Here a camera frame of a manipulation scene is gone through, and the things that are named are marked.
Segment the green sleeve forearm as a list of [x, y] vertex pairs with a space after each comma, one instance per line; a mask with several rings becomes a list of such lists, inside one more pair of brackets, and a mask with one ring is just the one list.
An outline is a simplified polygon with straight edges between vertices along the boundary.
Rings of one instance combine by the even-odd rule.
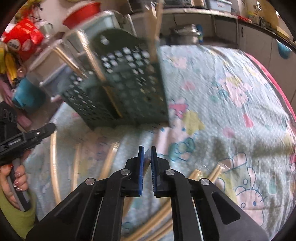
[[26, 238], [26, 235], [36, 222], [36, 195], [31, 190], [28, 193], [31, 200], [31, 208], [26, 212], [22, 212], [7, 200], [1, 189], [1, 210], [8, 223], [22, 239]]

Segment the left hand painted nails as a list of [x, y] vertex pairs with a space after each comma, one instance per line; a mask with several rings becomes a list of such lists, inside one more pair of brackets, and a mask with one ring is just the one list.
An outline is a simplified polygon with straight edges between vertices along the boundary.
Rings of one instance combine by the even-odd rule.
[[[22, 192], [29, 189], [25, 166], [22, 164], [22, 162], [28, 158], [30, 153], [31, 150], [24, 152], [23, 156], [20, 158], [21, 163], [16, 169], [14, 168], [13, 164], [1, 166], [1, 189], [8, 202], [10, 202], [10, 204], [18, 210], [21, 210], [21, 208], [14, 195], [14, 192]], [[11, 171], [14, 171], [15, 176], [13, 188], [11, 188], [8, 181]]]

